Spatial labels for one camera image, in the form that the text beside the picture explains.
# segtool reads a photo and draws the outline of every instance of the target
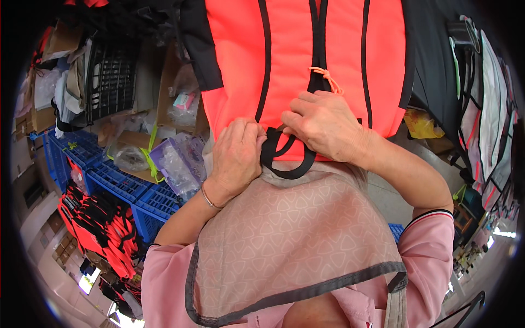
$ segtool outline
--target left hand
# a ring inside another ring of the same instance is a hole
[[[237,118],[222,130],[213,146],[213,170],[203,184],[218,207],[242,193],[262,173],[261,146],[266,131],[253,118]]]

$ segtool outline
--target forearm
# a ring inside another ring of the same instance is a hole
[[[420,157],[370,131],[363,168],[390,183],[419,215],[431,209],[453,210],[443,177]]]
[[[206,195],[213,202],[217,200],[215,204],[222,204],[222,201],[218,200],[221,193],[216,190],[216,186],[211,181],[205,181],[204,187]],[[199,191],[162,226],[155,238],[155,243],[163,246],[192,244],[197,241],[206,222],[218,212],[218,209],[208,204],[202,191]]]

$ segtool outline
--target black and orange vest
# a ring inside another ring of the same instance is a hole
[[[363,126],[395,134],[414,79],[402,2],[182,0],[178,38],[215,138],[234,118],[254,117],[268,134],[262,163],[283,178],[302,176],[313,161],[328,159],[277,128],[300,91],[331,90],[327,73]],[[273,160],[302,164],[281,172]]]

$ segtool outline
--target patterned fabric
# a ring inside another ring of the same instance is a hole
[[[335,290],[383,274],[388,283],[406,271],[365,181],[336,167],[316,163],[295,183],[265,169],[208,222],[194,250],[200,316],[219,318],[305,287],[326,292],[323,284]]]

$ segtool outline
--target purple package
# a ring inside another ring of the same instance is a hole
[[[204,144],[205,140],[201,135],[179,133],[174,138],[164,140],[150,152],[155,166],[166,177],[166,182],[177,195],[183,196],[188,189],[199,188],[206,179],[202,158]],[[167,147],[172,147],[178,155],[177,168],[162,165]]]

